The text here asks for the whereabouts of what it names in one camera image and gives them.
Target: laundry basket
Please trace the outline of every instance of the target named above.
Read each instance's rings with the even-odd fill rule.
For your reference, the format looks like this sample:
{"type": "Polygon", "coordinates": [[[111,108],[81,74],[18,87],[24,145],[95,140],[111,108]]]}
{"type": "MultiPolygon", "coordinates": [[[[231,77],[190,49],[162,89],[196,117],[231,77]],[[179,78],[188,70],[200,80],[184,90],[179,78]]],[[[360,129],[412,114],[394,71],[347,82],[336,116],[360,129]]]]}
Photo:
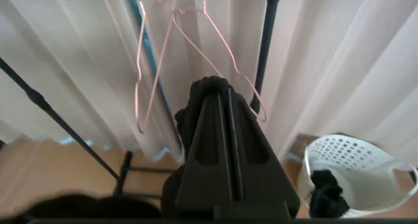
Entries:
{"type": "Polygon", "coordinates": [[[305,150],[298,177],[298,192],[309,207],[315,189],[310,177],[315,170],[328,169],[343,189],[350,209],[342,217],[361,217],[392,210],[404,204],[417,190],[399,190],[393,169],[413,165],[399,161],[365,141],[343,135],[328,135],[313,141],[305,150]]]}

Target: pink wire hanger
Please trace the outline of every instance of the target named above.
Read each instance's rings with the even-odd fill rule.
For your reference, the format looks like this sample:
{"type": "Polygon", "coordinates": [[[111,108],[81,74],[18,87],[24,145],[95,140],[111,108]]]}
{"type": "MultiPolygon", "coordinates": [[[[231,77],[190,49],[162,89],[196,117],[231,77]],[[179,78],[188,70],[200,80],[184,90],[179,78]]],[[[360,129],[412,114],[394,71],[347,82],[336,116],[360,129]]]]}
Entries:
{"type": "MultiPolygon", "coordinates": [[[[234,58],[234,55],[231,51],[231,49],[229,48],[229,45],[227,44],[226,40],[223,38],[222,34],[220,33],[219,29],[217,28],[217,26],[215,25],[215,23],[212,21],[211,17],[209,16],[209,14],[206,11],[206,0],[203,0],[203,10],[196,8],[196,7],[186,7],[184,9],[181,8],[176,8],[175,2],[173,0],[156,0],[153,4],[152,7],[156,4],[160,4],[164,1],[170,1],[171,5],[172,5],[172,19],[169,23],[169,27],[167,28],[167,32],[165,34],[165,39],[164,39],[164,43],[163,43],[163,47],[161,49],[161,55],[159,57],[159,61],[158,61],[158,65],[157,65],[157,72],[155,74],[155,78],[153,81],[153,87],[152,87],[152,92],[151,92],[151,96],[150,96],[150,101],[148,103],[148,108],[146,111],[146,115],[145,115],[145,121],[144,121],[144,126],[141,127],[140,122],[139,122],[139,112],[138,112],[138,93],[139,93],[139,85],[141,83],[142,80],[142,73],[141,73],[141,69],[140,69],[140,53],[141,53],[141,48],[142,48],[142,40],[143,40],[143,36],[144,36],[144,28],[145,28],[145,22],[146,22],[146,17],[147,17],[147,13],[145,11],[144,5],[142,4],[142,1],[139,0],[139,5],[142,9],[142,13],[143,13],[143,22],[141,24],[141,28],[140,28],[140,34],[139,34],[139,41],[138,41],[138,50],[137,50],[137,67],[138,67],[138,81],[135,84],[135,118],[136,118],[136,123],[137,123],[137,127],[139,130],[139,133],[144,134],[149,120],[150,120],[150,114],[151,114],[151,109],[152,109],[152,104],[153,104],[153,98],[155,95],[155,91],[157,88],[157,83],[158,83],[158,79],[159,79],[159,74],[161,72],[161,66],[162,66],[162,62],[163,62],[163,58],[165,55],[165,50],[167,47],[167,42],[169,39],[169,35],[172,29],[172,25],[174,24],[177,29],[180,31],[180,33],[184,36],[184,38],[202,55],[203,58],[205,58],[205,60],[207,60],[207,62],[214,68],[214,70],[217,72],[217,74],[223,78],[222,74],[218,71],[218,69],[215,67],[215,65],[209,60],[209,58],[199,49],[197,48],[197,46],[190,40],[190,38],[182,31],[182,29],[179,27],[179,25],[176,22],[176,11],[178,10],[180,12],[180,14],[185,14],[186,12],[189,11],[193,11],[193,12],[200,12],[203,13],[209,20],[209,22],[212,24],[212,26],[214,27],[214,29],[216,30],[216,33],[219,35],[219,37],[221,38],[222,42],[224,43],[225,47],[228,49],[229,55],[233,61],[234,64],[234,69],[235,71],[243,76],[246,81],[248,82],[248,84],[251,86],[255,96],[258,98],[261,108],[263,109],[264,112],[264,118],[261,119],[262,122],[266,122],[267,119],[267,114],[266,114],[266,109],[264,106],[263,101],[261,100],[261,97],[259,95],[259,93],[257,92],[257,90],[255,89],[254,85],[251,83],[251,81],[249,80],[249,78],[245,75],[242,74],[238,68],[236,67],[236,61],[234,58]]],[[[258,114],[249,106],[249,109],[253,112],[253,114],[259,118],[258,114]]]]}
{"type": "MultiPolygon", "coordinates": [[[[259,95],[259,93],[257,92],[257,90],[255,89],[255,87],[254,87],[254,85],[251,83],[251,81],[249,80],[249,78],[245,75],[245,74],[242,74],[239,70],[238,70],[238,68],[236,67],[236,61],[235,61],[235,57],[234,57],[234,54],[233,54],[233,52],[232,52],[232,50],[229,48],[229,45],[228,45],[228,43],[227,43],[227,41],[223,38],[223,35],[221,34],[221,32],[219,31],[219,29],[217,28],[217,26],[216,26],[216,24],[214,23],[214,21],[211,19],[211,17],[209,16],[209,14],[208,14],[208,12],[207,12],[207,10],[206,10],[206,0],[203,0],[203,10],[202,9],[199,9],[199,8],[197,8],[197,7],[186,7],[186,8],[183,8],[183,9],[181,9],[181,8],[175,8],[174,9],[174,11],[176,12],[176,10],[178,10],[179,12],[180,12],[180,14],[182,14],[182,15],[184,15],[184,14],[186,14],[186,12],[189,12],[189,11],[191,11],[191,12],[200,12],[200,13],[203,13],[207,18],[208,18],[208,20],[209,20],[209,22],[212,24],[212,27],[215,29],[215,31],[216,31],[216,33],[217,33],[217,35],[219,35],[219,37],[221,38],[221,40],[222,40],[222,42],[223,42],[223,44],[225,45],[225,47],[228,49],[228,52],[229,52],[229,55],[230,55],[230,57],[231,57],[231,59],[232,59],[232,61],[233,61],[233,64],[234,64],[234,69],[235,69],[235,71],[240,75],[240,76],[243,76],[246,80],[247,80],[247,83],[251,86],[251,88],[252,88],[252,90],[253,90],[253,92],[254,92],[254,94],[255,94],[255,96],[257,97],[257,99],[259,100],[259,102],[260,102],[260,105],[261,105],[261,108],[263,109],[263,112],[264,112],[264,118],[263,119],[260,119],[260,117],[259,117],[259,115],[249,106],[249,109],[253,112],[253,114],[255,115],[255,117],[257,118],[257,119],[260,119],[263,123],[264,122],[266,122],[267,121],[267,113],[266,113],[266,108],[265,108],[265,106],[264,106],[264,102],[263,102],[263,100],[261,100],[261,97],[260,97],[260,95],[259,95]]],[[[209,60],[209,58],[191,41],[191,39],[182,31],[182,29],[180,28],[180,26],[177,24],[177,22],[176,22],[176,18],[175,18],[175,14],[173,14],[173,18],[172,18],[172,21],[173,21],[173,23],[174,23],[174,25],[177,27],[177,29],[179,30],[179,32],[184,36],[184,38],[187,40],[187,41],[189,41],[189,43],[196,49],[196,51],[198,51],[201,55],[202,55],[202,57],[204,57],[205,58],[205,60],[207,60],[207,62],[214,68],[214,70],[217,72],[217,74],[218,75],[220,75],[220,77],[222,77],[223,78],[223,76],[222,76],[222,74],[218,71],[218,69],[215,67],[215,65],[209,60]]]]}

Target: curtain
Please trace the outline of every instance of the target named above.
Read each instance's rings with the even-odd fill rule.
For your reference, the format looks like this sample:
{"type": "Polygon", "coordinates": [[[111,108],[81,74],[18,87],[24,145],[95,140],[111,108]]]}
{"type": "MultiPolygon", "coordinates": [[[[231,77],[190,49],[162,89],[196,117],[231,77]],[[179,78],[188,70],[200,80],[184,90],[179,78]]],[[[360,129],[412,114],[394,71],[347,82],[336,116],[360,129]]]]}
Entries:
{"type": "MultiPolygon", "coordinates": [[[[146,30],[158,61],[170,22],[168,4],[149,10],[146,30]]],[[[174,0],[202,8],[203,0],[174,0]]],[[[207,11],[255,80],[266,0],[206,0],[207,11]]],[[[261,128],[279,158],[299,133],[342,132],[373,142],[418,165],[418,0],[280,0],[261,97],[268,114],[261,128]]],[[[177,17],[191,40],[234,89],[253,93],[202,14],[177,17]]],[[[0,0],[0,56],[86,140],[97,146],[138,145],[153,156],[180,156],[172,116],[187,104],[192,82],[216,74],[173,27],[151,125],[136,130],[133,88],[138,25],[129,0],[0,0]],[[169,109],[163,100],[167,100],[169,109]]],[[[153,71],[146,52],[140,116],[153,71]]],[[[66,138],[54,122],[0,74],[0,136],[66,138]]]]}

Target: wooden floor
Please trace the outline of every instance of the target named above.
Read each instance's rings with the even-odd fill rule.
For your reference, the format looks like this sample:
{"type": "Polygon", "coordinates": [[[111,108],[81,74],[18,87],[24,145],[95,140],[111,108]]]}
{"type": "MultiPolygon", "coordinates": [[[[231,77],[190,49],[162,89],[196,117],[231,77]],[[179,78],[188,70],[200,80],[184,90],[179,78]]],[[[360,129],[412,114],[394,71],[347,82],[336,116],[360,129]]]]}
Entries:
{"type": "MultiPolygon", "coordinates": [[[[96,152],[117,172],[124,152],[114,148],[96,152]]],[[[132,166],[176,168],[170,155],[157,163],[147,161],[141,151],[134,153],[132,166]]],[[[283,167],[295,185],[300,164],[286,161],[283,167]]],[[[161,193],[166,174],[130,172],[124,191],[161,193]]],[[[79,145],[62,146],[52,141],[19,140],[0,151],[0,215],[10,215],[44,197],[69,192],[83,192],[94,196],[111,195],[116,181],[79,145]]],[[[158,200],[150,200],[159,206],[158,200]]],[[[308,217],[308,209],[301,206],[299,218],[308,217]]],[[[396,210],[378,217],[418,217],[418,196],[396,210]]]]}

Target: floor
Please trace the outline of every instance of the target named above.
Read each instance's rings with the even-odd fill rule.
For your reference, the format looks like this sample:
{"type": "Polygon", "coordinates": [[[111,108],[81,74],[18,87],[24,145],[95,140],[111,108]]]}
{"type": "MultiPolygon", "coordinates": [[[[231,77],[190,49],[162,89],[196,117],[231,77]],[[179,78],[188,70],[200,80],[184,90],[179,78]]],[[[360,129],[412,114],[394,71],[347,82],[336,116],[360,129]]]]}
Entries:
{"type": "MultiPolygon", "coordinates": [[[[96,152],[119,172],[124,152],[114,148],[96,152]]],[[[176,168],[170,155],[157,163],[144,158],[141,151],[134,153],[132,166],[176,168]]],[[[283,167],[293,185],[297,182],[300,164],[285,161],[283,167]]],[[[124,191],[161,193],[168,175],[130,172],[124,191]]],[[[403,184],[410,185],[410,177],[401,174],[403,184]]],[[[43,197],[79,191],[95,196],[111,195],[116,181],[97,164],[79,145],[62,146],[53,141],[35,142],[21,139],[0,151],[0,215],[10,215],[43,197]]],[[[158,200],[149,200],[159,206],[158,200]]],[[[308,217],[308,209],[301,206],[299,218],[308,217]]],[[[418,217],[418,196],[396,210],[376,217],[418,217]]]]}

